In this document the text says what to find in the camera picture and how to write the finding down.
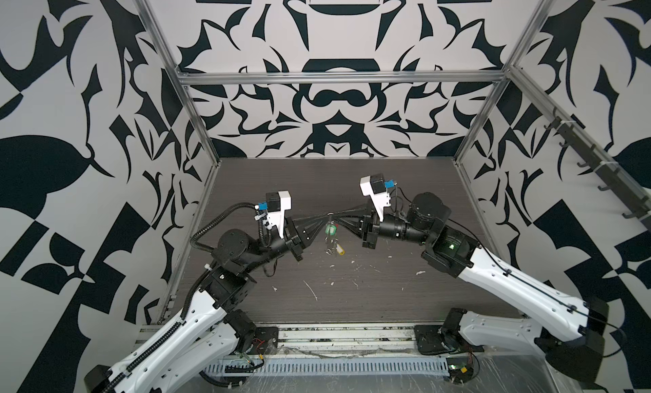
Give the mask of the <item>green key tag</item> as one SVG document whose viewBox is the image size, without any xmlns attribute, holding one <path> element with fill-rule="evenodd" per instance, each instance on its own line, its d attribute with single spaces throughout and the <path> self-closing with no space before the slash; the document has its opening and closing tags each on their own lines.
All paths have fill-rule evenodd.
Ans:
<svg viewBox="0 0 651 393">
<path fill-rule="evenodd" d="M 337 226 L 336 226 L 336 225 L 328 225 L 328 226 L 325 228 L 325 233 L 326 233 L 328 236 L 335 236 L 336 233 L 337 233 Z"/>
</svg>

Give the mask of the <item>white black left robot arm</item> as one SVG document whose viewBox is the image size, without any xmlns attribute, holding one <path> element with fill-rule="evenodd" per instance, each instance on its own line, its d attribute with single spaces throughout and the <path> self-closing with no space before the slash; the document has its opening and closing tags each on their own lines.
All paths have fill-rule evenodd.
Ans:
<svg viewBox="0 0 651 393">
<path fill-rule="evenodd" d="M 202 238 L 239 209 L 256 212 L 259 233 L 227 231 L 217 245 Z M 247 353 L 257 327 L 239 304 L 254 288 L 254 270 L 290 253 L 301 259 L 330 215 L 292 219 L 287 208 L 239 202 L 191 238 L 213 261 L 195 281 L 181 310 L 152 337 L 111 367 L 98 365 L 84 379 L 89 392 L 176 392 L 213 361 Z"/>
</svg>

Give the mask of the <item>red handled wire keyring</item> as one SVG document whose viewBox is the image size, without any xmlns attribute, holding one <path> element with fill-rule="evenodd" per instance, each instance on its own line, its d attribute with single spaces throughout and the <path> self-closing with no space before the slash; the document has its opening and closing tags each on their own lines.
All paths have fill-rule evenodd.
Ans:
<svg viewBox="0 0 651 393">
<path fill-rule="evenodd" d="M 326 227 L 328 225 L 336 225 L 337 226 L 337 224 L 332 219 L 332 217 L 331 217 L 331 220 L 328 223 L 325 224 L 325 232 L 326 232 Z M 338 239 L 337 239 L 337 234 L 335 236 L 328 236 L 327 234 L 325 234 L 325 252 L 328 255 L 339 255 L 337 253 L 337 250 L 336 250 L 337 245 L 339 245 L 339 242 L 338 242 Z"/>
</svg>

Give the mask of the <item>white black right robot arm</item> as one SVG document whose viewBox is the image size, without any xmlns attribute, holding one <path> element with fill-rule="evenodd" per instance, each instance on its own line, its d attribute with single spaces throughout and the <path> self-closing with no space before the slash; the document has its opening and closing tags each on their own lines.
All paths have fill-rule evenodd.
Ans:
<svg viewBox="0 0 651 393">
<path fill-rule="evenodd" d="M 380 238 L 422 246 L 429 266 L 474 284 L 522 313 L 522 318 L 486 316 L 464 308 L 449 311 L 437 335 L 426 338 L 422 354 L 437 355 L 498 347 L 544 357 L 555 370 L 586 384 L 597 379 L 605 353 L 609 307 L 598 298 L 568 295 L 523 273 L 484 247 L 472 235 L 447 224 L 451 214 L 430 192 L 418 194 L 405 217 L 386 213 L 388 195 L 366 206 L 330 214 L 367 248 Z"/>
</svg>

